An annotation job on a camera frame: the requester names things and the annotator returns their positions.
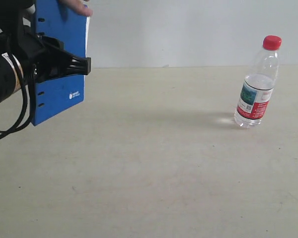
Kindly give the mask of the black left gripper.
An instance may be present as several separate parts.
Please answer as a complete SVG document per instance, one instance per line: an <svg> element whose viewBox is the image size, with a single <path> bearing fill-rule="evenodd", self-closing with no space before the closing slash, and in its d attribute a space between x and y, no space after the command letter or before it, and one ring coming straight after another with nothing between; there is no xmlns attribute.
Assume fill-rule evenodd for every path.
<svg viewBox="0 0 298 238"><path fill-rule="evenodd" d="M7 44L27 76L36 83L72 75L88 75L91 58L79 57L64 50L64 43L45 35L10 34Z"/></svg>

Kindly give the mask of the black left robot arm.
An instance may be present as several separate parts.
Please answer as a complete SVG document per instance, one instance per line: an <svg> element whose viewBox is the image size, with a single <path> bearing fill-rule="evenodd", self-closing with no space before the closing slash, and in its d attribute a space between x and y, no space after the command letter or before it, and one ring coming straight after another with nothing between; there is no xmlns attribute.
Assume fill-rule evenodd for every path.
<svg viewBox="0 0 298 238"><path fill-rule="evenodd" d="M23 13L33 0L0 0L0 103L20 90L30 77L42 83L72 75L88 75L91 58L64 50L63 42L39 36L23 23Z"/></svg>

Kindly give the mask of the person's bare hand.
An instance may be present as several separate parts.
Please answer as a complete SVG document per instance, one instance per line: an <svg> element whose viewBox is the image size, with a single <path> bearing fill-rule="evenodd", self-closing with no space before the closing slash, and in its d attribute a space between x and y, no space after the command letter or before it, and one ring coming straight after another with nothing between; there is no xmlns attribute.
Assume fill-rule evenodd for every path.
<svg viewBox="0 0 298 238"><path fill-rule="evenodd" d="M86 17L91 17L93 15L92 9L86 6L81 0L60 0L59 2L78 15Z"/></svg>

